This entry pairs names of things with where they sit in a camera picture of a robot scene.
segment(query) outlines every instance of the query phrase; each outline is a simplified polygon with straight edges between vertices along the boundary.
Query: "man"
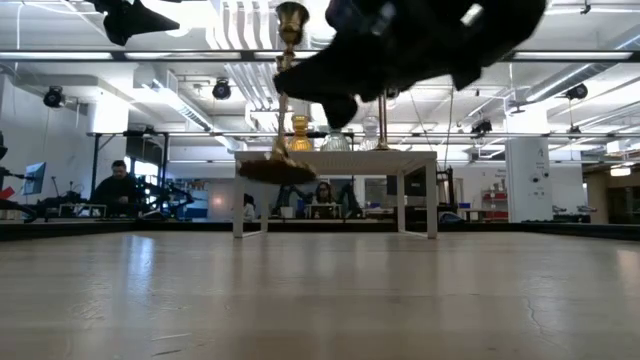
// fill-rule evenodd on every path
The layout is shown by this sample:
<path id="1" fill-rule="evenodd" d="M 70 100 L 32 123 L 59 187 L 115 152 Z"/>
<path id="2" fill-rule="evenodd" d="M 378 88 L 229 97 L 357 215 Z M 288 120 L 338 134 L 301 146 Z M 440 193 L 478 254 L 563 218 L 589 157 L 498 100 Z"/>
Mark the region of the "man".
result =
<path id="1" fill-rule="evenodd" d="M 110 214 L 129 213 L 135 208 L 139 195 L 136 180 L 127 173 L 127 164 L 116 160 L 111 165 L 112 175 L 104 179 L 91 197 L 92 202 L 107 205 Z"/>

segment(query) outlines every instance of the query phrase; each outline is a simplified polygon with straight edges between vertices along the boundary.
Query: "brown disc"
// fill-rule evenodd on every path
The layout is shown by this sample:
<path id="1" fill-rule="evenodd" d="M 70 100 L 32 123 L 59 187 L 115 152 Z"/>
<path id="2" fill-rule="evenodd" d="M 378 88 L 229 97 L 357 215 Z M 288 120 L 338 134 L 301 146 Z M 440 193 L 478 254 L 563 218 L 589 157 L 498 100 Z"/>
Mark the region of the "brown disc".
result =
<path id="1" fill-rule="evenodd" d="M 242 163 L 240 176 L 274 185 L 300 185 L 314 181 L 316 173 L 309 166 L 293 160 L 253 160 Z"/>

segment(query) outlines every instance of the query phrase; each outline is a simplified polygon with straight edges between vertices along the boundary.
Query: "table leg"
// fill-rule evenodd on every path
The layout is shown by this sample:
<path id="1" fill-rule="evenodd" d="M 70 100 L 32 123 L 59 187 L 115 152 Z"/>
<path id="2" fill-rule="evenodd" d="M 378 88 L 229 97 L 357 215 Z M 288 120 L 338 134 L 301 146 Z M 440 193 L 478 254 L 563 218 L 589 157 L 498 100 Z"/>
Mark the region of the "table leg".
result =
<path id="1" fill-rule="evenodd" d="M 260 231 L 269 230 L 269 185 L 262 184 L 260 195 Z"/>
<path id="2" fill-rule="evenodd" d="M 407 228 L 406 220 L 407 217 L 405 215 L 405 207 L 404 207 L 404 173 L 402 171 L 398 171 L 396 174 L 397 181 L 397 215 L 398 215 L 398 231 L 404 232 Z"/>
<path id="3" fill-rule="evenodd" d="M 427 237 L 438 237 L 438 181 L 436 175 L 437 160 L 427 162 Z"/>
<path id="4" fill-rule="evenodd" d="M 233 237 L 242 238 L 244 231 L 244 179 L 238 175 L 236 166 L 236 176 L 233 180 Z"/>

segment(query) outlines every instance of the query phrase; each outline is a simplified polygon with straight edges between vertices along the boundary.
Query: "white table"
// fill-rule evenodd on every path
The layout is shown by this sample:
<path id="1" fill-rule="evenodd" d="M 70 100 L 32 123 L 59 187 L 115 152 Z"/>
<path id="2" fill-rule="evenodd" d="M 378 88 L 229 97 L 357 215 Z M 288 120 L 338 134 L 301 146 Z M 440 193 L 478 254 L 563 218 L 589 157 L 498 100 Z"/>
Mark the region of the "white table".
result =
<path id="1" fill-rule="evenodd" d="M 427 234 L 435 239 L 438 234 L 438 195 L 436 181 L 437 153 L 433 151 L 332 151 L 332 152 L 292 152 L 297 161 L 311 164 L 319 175 L 395 175 L 398 177 L 398 231 L 407 233 L 404 205 L 404 176 L 421 167 L 426 167 L 427 188 Z M 267 191 L 262 191 L 260 231 L 243 233 L 244 182 L 238 175 L 240 163 L 265 158 L 263 151 L 239 151 L 235 153 L 237 162 L 234 186 L 233 236 L 242 238 L 266 232 L 269 228 L 269 199 Z"/>

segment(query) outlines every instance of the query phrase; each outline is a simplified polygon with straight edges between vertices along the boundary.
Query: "black baseboard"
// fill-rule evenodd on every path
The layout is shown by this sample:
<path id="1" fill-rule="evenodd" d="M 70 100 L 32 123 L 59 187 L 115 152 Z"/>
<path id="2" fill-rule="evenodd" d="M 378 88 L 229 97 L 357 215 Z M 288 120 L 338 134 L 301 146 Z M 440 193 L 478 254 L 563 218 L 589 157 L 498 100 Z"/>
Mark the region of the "black baseboard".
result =
<path id="1" fill-rule="evenodd" d="M 135 231 L 231 232 L 231 223 L 113 221 L 92 223 L 44 223 L 0 225 L 0 241 L 43 239 Z M 245 224 L 245 232 L 260 230 L 260 224 Z M 408 224 L 408 231 L 426 232 L 425 224 Z M 271 232 L 339 233 L 396 232 L 394 223 L 271 223 Z M 591 225 L 557 223 L 441 224 L 438 232 L 530 232 L 617 240 L 640 240 L 638 225 Z"/>

